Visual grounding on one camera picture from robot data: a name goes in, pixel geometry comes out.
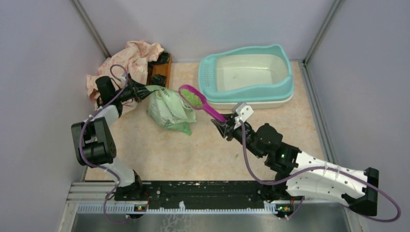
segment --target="gray floor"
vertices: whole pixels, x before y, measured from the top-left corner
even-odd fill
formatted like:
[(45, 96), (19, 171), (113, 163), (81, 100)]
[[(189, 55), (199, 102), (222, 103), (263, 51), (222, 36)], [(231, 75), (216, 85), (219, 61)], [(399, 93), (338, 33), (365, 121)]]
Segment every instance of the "gray floor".
[(278, 221), (273, 215), (144, 215), (123, 225), (102, 214), (78, 214), (73, 232), (348, 232), (343, 210), (339, 204), (307, 203), (289, 221)]

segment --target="scoop handle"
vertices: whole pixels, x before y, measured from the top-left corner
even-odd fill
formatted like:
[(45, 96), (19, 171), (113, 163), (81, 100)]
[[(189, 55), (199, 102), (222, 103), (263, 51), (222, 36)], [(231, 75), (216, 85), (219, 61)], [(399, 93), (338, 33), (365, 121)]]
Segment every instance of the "scoop handle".
[(212, 108), (210, 105), (208, 105), (208, 103), (205, 103), (201, 108), (205, 112), (207, 112), (209, 115), (211, 115), (214, 119), (216, 119), (220, 122), (225, 122), (226, 121), (226, 118), (224, 118), (223, 115), (221, 115), (214, 108)]

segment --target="pink cloth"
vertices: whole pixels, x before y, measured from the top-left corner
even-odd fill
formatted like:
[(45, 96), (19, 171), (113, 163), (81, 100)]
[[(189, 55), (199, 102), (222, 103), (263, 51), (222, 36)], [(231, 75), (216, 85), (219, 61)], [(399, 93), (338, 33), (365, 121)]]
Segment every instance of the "pink cloth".
[[(123, 85), (112, 77), (110, 73), (110, 67), (113, 64), (120, 64), (131, 74), (131, 78), (141, 84), (146, 84), (148, 76), (148, 62), (157, 61), (158, 56), (164, 51), (159, 43), (148, 44), (144, 41), (129, 41), (125, 46), (125, 49), (113, 55), (111, 58), (107, 58), (104, 63), (98, 68), (98, 76), (87, 75), (87, 94), (88, 97), (97, 102), (97, 98), (100, 96), (98, 92), (95, 80), (101, 76), (109, 76), (120, 87)], [(120, 78), (124, 71), (120, 67), (114, 67), (113, 73), (116, 77)], [(137, 106), (137, 102), (129, 101), (124, 104), (123, 114), (127, 113)]]

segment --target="wooden tray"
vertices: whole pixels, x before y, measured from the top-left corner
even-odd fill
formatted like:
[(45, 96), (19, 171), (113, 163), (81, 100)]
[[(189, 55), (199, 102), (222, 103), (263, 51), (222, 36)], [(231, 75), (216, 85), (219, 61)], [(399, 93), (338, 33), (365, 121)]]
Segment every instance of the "wooden tray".
[(147, 85), (151, 85), (151, 78), (156, 74), (160, 74), (166, 77), (165, 87), (169, 88), (170, 78), (171, 78), (171, 65), (172, 65), (172, 56), (169, 54), (169, 61), (166, 64), (158, 64), (152, 66), (152, 74), (148, 75), (146, 80)]

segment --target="wall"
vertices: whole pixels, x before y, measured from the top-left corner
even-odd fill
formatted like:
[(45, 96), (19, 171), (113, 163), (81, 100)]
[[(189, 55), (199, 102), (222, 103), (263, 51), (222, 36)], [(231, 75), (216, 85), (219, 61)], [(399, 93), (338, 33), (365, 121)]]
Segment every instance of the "wall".
[(111, 55), (159, 42), (178, 62), (243, 46), (281, 44), (303, 59), (333, 0), (81, 0)]
[(57, 229), (82, 168), (71, 124), (103, 56), (68, 0), (0, 2), (0, 231)]
[[(346, 1), (308, 66), (340, 163), (379, 169), (380, 188), (401, 205), (399, 221), (369, 221), (372, 232), (408, 231), (409, 15), (408, 0)], [(393, 217), (379, 200), (379, 217)]]

